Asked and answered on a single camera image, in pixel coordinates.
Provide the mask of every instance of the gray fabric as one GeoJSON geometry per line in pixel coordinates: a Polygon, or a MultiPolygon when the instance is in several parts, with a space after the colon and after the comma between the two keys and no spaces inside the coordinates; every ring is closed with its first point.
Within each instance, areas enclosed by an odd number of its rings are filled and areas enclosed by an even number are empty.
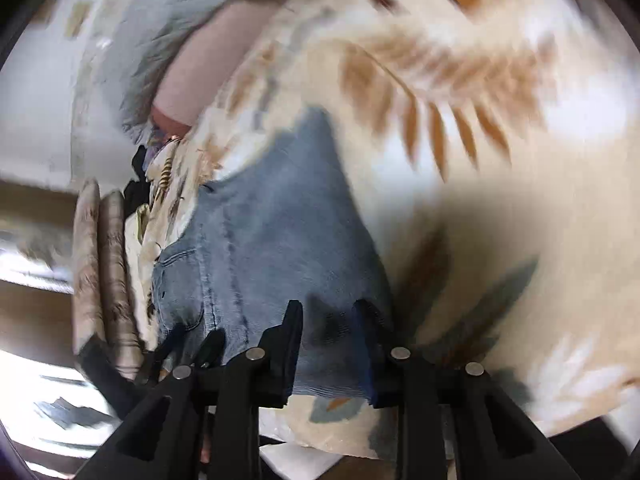
{"type": "Polygon", "coordinates": [[[364,396],[348,325],[360,298],[390,318],[382,264],[318,109],[257,164],[201,186],[184,235],[160,254],[153,273],[162,336],[177,322],[190,330],[183,363],[213,328],[225,330],[228,361],[279,324],[289,300],[300,300],[297,394],[364,396]]]}
{"type": "Polygon", "coordinates": [[[134,0],[100,66],[98,84],[133,142],[180,47],[226,0],[134,0]]]}

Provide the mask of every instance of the denim pocket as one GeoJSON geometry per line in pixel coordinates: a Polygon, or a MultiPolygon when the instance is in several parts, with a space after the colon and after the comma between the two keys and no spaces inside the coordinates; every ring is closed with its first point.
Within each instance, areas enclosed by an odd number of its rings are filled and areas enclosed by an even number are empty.
{"type": "Polygon", "coordinates": [[[200,265],[195,250],[162,258],[153,272],[152,299],[158,309],[161,330],[167,334],[176,324],[195,328],[204,315],[200,265]]]}

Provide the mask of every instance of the blue fabric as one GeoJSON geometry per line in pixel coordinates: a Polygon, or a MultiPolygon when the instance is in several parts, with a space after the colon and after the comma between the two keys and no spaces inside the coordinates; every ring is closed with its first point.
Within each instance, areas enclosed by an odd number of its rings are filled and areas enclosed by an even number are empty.
{"type": "Polygon", "coordinates": [[[160,255],[152,299],[166,335],[190,330],[178,361],[223,328],[228,361],[304,308],[294,393],[363,397],[348,323],[356,300],[390,322],[391,294],[342,173],[326,113],[310,109],[293,132],[238,175],[200,186],[184,235],[160,255]]]}

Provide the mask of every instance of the metal rivet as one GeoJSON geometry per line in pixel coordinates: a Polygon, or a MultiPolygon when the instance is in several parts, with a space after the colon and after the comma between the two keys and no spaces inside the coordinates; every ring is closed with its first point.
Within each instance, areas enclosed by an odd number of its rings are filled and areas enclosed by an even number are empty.
{"type": "Polygon", "coordinates": [[[176,379],[186,379],[191,375],[191,367],[187,365],[181,365],[174,368],[174,377],[176,379]]]}
{"type": "Polygon", "coordinates": [[[393,359],[398,359],[399,361],[408,359],[410,356],[411,356],[411,352],[409,351],[408,348],[405,348],[404,346],[396,346],[391,351],[391,357],[393,359]]]}
{"type": "Polygon", "coordinates": [[[465,372],[474,377],[479,377],[484,374],[484,367],[480,363],[467,363],[465,366],[465,372]]]}
{"type": "Polygon", "coordinates": [[[259,346],[254,346],[253,348],[249,348],[244,355],[246,355],[249,361],[259,361],[264,357],[264,350],[259,346]]]}

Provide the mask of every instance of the pink fabric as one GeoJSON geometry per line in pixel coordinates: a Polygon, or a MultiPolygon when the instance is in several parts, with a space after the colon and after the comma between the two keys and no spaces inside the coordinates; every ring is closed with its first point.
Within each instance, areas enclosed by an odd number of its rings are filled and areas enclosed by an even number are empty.
{"type": "Polygon", "coordinates": [[[193,126],[284,1],[229,0],[181,48],[160,83],[152,118],[164,115],[163,119],[193,126]]]}

